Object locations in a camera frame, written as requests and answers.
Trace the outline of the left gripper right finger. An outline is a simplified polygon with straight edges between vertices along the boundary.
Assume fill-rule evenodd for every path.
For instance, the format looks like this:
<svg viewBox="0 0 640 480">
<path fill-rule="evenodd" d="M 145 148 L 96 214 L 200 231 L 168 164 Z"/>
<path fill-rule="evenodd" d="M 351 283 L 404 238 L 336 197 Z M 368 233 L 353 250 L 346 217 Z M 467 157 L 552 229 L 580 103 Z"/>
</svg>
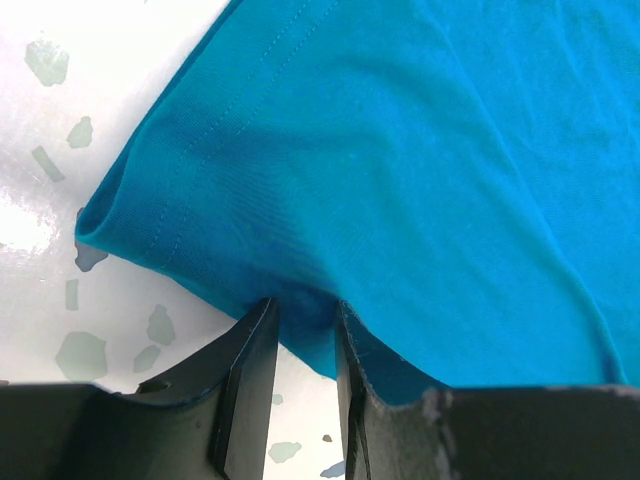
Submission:
<svg viewBox="0 0 640 480">
<path fill-rule="evenodd" d="M 622 385 L 455 389 L 336 306 L 349 479 L 635 479 L 639 392 Z"/>
</svg>

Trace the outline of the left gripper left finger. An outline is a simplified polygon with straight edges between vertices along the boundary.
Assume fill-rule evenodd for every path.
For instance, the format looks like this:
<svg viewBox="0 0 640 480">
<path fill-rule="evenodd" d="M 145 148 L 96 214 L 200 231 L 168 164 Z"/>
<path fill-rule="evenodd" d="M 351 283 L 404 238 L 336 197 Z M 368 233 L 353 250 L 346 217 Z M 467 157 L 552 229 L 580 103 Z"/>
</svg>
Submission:
<svg viewBox="0 0 640 480">
<path fill-rule="evenodd" d="M 278 330 L 278 304 L 264 299 L 132 394 L 81 383 L 3 387 L 2 477 L 261 478 Z"/>
</svg>

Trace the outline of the blue t-shirt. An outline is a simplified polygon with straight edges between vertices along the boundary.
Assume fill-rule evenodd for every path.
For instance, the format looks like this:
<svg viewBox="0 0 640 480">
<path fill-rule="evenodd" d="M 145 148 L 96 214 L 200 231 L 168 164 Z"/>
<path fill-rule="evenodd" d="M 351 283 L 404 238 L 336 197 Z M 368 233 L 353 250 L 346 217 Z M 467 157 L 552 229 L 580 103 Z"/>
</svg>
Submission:
<svg viewBox="0 0 640 480">
<path fill-rule="evenodd" d="M 635 1 L 233 1 L 77 239 L 334 376 L 348 303 L 456 387 L 639 382 Z"/>
</svg>

